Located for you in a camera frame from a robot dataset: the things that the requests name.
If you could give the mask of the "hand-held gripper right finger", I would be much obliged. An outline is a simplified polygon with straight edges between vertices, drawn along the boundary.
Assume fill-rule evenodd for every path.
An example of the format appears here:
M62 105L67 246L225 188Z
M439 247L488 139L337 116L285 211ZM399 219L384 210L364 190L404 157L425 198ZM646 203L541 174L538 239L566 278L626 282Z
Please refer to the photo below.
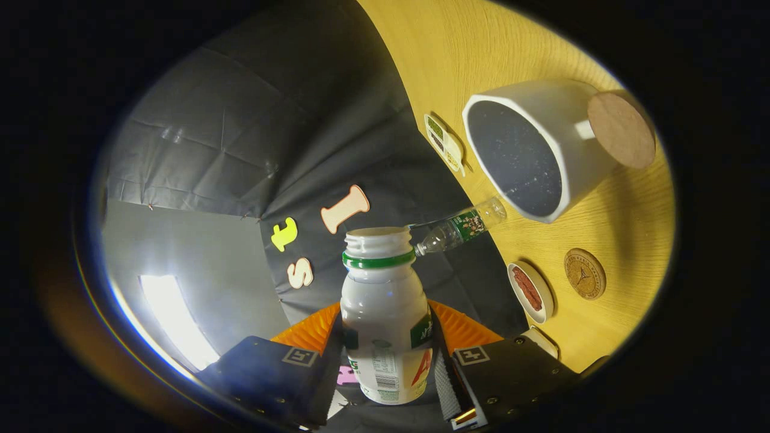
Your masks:
M443 419L455 431L483 431L550 405L607 362L582 372L560 361L537 327L504 338L462 312L429 301L434 378Z

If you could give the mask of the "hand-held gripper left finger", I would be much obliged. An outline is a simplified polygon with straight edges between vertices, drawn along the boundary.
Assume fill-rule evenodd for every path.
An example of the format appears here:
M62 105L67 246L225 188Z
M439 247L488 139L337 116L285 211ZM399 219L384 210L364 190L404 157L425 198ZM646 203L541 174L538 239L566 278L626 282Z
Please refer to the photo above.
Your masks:
M335 302L271 339L244 338L196 378L282 425L318 428L337 386L343 334Z

